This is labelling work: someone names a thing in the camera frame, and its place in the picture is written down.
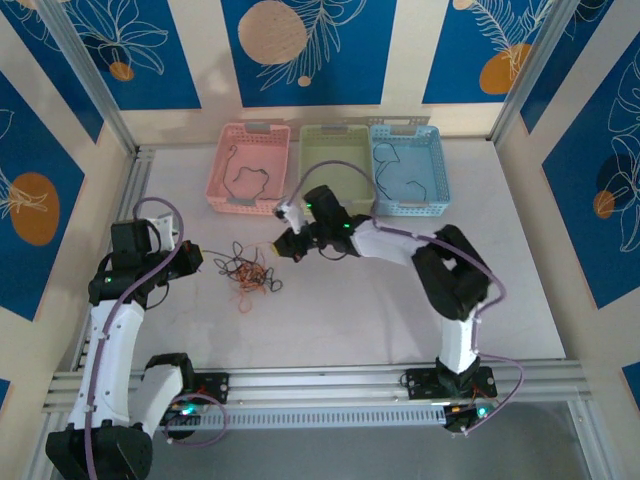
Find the white table surface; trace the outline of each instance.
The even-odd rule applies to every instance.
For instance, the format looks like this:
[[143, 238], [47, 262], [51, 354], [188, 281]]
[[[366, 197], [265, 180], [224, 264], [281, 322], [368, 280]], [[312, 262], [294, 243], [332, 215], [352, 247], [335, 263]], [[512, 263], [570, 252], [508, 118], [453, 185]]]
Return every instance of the white table surface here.
[[[479, 139], [445, 139], [452, 204], [439, 218], [385, 218], [412, 231], [460, 227], [507, 285], [508, 298], [486, 312], [481, 351], [518, 359], [564, 358], [527, 241], [494, 146]], [[148, 196], [173, 202], [185, 221], [185, 238], [203, 249], [229, 253], [275, 240], [285, 225], [275, 217], [219, 214], [204, 197], [215, 145], [156, 152]], [[292, 144], [290, 159], [297, 159]], [[297, 177], [290, 161], [286, 188]], [[164, 213], [143, 207], [145, 216]], [[187, 352], [195, 368], [367, 365], [434, 361], [441, 318], [429, 305], [414, 271], [378, 259], [330, 262], [317, 252], [299, 264], [276, 258], [264, 246], [278, 293], [251, 294], [242, 314], [230, 281], [205, 254], [201, 272], [171, 283], [167, 300], [149, 311], [134, 352], [134, 368], [155, 354]], [[163, 289], [154, 292], [150, 303]], [[490, 295], [497, 289], [491, 288]]]

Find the green basket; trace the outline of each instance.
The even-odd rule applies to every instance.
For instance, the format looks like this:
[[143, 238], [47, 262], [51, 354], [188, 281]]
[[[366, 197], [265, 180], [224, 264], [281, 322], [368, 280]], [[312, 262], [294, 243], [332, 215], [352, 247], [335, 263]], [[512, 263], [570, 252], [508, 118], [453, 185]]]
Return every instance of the green basket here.
[[[342, 160], [361, 168], [373, 177], [371, 140], [366, 125], [305, 125], [300, 129], [300, 166], [298, 179], [314, 165], [326, 160]], [[344, 165], [326, 165], [314, 171], [300, 191], [327, 185], [349, 214], [371, 212], [375, 193], [360, 173]], [[305, 215], [311, 212], [303, 203]]]

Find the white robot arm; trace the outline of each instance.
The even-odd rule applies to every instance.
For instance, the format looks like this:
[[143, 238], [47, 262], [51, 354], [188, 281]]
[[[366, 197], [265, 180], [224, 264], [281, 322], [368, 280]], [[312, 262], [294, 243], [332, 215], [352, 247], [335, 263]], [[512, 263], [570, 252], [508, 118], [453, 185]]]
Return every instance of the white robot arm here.
[[[281, 206], [275, 211], [278, 218], [291, 224], [274, 242], [280, 256], [299, 262], [309, 249], [331, 245], [340, 253], [413, 267], [431, 305], [442, 315], [442, 344], [436, 368], [421, 377], [423, 396], [416, 394], [416, 398], [467, 399], [472, 397], [476, 384], [488, 390], [489, 396], [495, 396], [495, 388], [485, 388], [483, 382], [489, 378], [490, 369], [480, 367], [480, 358], [473, 350], [474, 318], [487, 297], [490, 280], [462, 258], [461, 255], [471, 257], [486, 267], [462, 232], [447, 225], [435, 233], [439, 243], [450, 246], [452, 252], [417, 236], [381, 227], [366, 215], [349, 216], [327, 186], [314, 188], [304, 200], [315, 219], [313, 223], [303, 223], [301, 212], [293, 203], [283, 204], [286, 210]], [[455, 263], [451, 269], [445, 263], [450, 260]], [[410, 389], [410, 398], [415, 390]]]
[[[186, 354], [158, 355], [147, 364], [142, 384], [129, 401], [133, 349], [149, 293], [157, 286], [168, 288], [169, 281], [195, 273], [202, 263], [199, 247], [188, 240], [168, 260], [175, 249], [172, 219], [169, 215], [111, 227], [113, 252], [100, 263], [89, 284], [89, 301], [93, 305], [91, 338], [80, 391], [67, 428], [47, 438], [47, 456], [65, 479], [89, 478], [84, 448], [89, 408], [91, 451], [98, 478], [146, 478], [151, 468], [153, 433], [172, 399], [194, 388], [195, 374]], [[105, 325], [117, 299], [147, 274], [149, 280], [124, 300], [105, 335]], [[98, 368], [94, 368], [98, 359]], [[89, 402], [91, 382], [95, 393]]]

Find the tangled wire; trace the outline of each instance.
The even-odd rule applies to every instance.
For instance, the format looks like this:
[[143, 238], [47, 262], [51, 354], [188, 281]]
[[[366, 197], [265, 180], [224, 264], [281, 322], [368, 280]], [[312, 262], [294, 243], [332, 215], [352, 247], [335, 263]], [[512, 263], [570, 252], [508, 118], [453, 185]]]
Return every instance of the tangled wire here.
[[243, 256], [246, 249], [237, 241], [234, 241], [231, 246], [233, 255], [203, 250], [205, 253], [216, 255], [218, 258], [214, 258], [213, 262], [220, 269], [218, 273], [237, 284], [238, 296], [234, 298], [239, 297], [238, 310], [241, 313], [248, 313], [253, 308], [251, 299], [248, 297], [249, 293], [257, 290], [266, 295], [267, 290], [277, 292], [284, 286], [282, 280], [273, 278], [273, 267], [267, 268], [262, 250], [254, 245], [249, 245], [247, 248], [250, 247], [255, 247], [253, 259]]

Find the orange circle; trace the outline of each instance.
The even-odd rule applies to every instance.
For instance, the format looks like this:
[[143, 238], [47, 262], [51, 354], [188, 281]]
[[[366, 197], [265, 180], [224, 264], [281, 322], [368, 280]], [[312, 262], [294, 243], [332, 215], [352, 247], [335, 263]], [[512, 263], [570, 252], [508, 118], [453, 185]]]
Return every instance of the orange circle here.
[[276, 0], [263, 0], [247, 10], [238, 23], [238, 38], [247, 56], [262, 65], [294, 60], [308, 41], [302, 18], [289, 5]]
[[111, 72], [111, 75], [113, 75], [116, 80], [120, 80], [121, 82], [133, 80], [133, 68], [126, 63], [113, 62], [109, 65], [109, 72]]
[[456, 10], [466, 10], [474, 4], [474, 0], [453, 0], [452, 3]]
[[[508, 93], [530, 50], [531, 45], [519, 43], [489, 60], [480, 73], [482, 91], [489, 95]], [[512, 62], [515, 74], [511, 70]]]
[[613, 193], [602, 190], [593, 199], [593, 211], [596, 215], [602, 219], [607, 219], [611, 216], [616, 207], [616, 199], [613, 198]]
[[18, 236], [36, 247], [47, 245], [60, 220], [60, 201], [53, 183], [39, 173], [23, 173], [13, 181], [9, 197], [17, 202], [10, 215]]
[[306, 75], [301, 76], [298, 79], [298, 85], [300, 85], [301, 87], [308, 87], [309, 85], [311, 85], [311, 78], [307, 77]]

